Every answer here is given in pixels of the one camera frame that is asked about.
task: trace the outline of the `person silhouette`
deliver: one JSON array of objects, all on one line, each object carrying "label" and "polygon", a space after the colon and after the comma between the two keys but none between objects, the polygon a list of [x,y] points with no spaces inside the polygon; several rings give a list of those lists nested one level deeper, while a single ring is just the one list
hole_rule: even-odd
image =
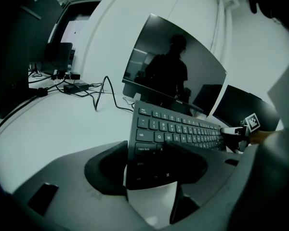
[{"label": "person silhouette", "polygon": [[170,49],[167,54],[156,55],[145,69],[147,86],[167,94],[179,97],[187,80],[187,68],[181,60],[181,53],[186,48],[186,38],[174,35],[170,39]]}]

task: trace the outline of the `ar tag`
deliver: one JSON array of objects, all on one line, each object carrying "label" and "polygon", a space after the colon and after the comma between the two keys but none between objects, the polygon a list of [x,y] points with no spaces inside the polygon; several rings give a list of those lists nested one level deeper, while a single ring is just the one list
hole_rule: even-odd
[{"label": "ar tag", "polygon": [[260,127],[260,122],[256,116],[256,113],[253,113],[250,116],[246,117],[245,122],[250,132],[253,132]]}]

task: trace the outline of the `desk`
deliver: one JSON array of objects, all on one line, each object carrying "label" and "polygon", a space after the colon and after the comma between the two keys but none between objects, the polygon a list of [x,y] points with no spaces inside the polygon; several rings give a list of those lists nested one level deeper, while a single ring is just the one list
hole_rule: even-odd
[{"label": "desk", "polygon": [[[52,81],[46,80],[30,87],[50,84]],[[116,101],[118,106],[130,108],[122,96],[116,95]],[[11,123],[0,130],[0,184],[13,193],[58,157],[129,140],[131,120],[132,113],[116,108],[111,94],[101,96],[96,112],[89,96],[50,92],[11,117],[7,124]]]}]

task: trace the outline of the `gray plastic surface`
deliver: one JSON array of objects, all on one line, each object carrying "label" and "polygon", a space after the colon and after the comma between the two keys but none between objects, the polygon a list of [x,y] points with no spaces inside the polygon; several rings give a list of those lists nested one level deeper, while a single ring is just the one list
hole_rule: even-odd
[{"label": "gray plastic surface", "polygon": [[[152,230],[129,205],[125,196],[103,195],[85,178],[84,166],[87,161],[117,144],[119,142],[52,161],[20,186],[14,196],[26,203],[43,183],[48,182],[58,185],[59,189],[45,213],[45,218],[58,225],[75,231]],[[246,150],[236,167],[224,161],[229,158],[238,160],[240,155],[189,145],[185,147],[203,156],[209,167],[198,182],[182,185],[184,194],[199,204],[199,210],[167,229],[224,230],[249,175],[255,147]]]}]

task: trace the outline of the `black keyboard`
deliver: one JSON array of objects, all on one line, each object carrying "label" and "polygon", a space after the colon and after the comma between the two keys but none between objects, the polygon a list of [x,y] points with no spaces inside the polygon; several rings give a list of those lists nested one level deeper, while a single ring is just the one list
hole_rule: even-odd
[{"label": "black keyboard", "polygon": [[128,153],[128,189],[154,187],[175,180],[162,157],[166,141],[185,143],[204,150],[226,150],[220,126],[136,101]]}]

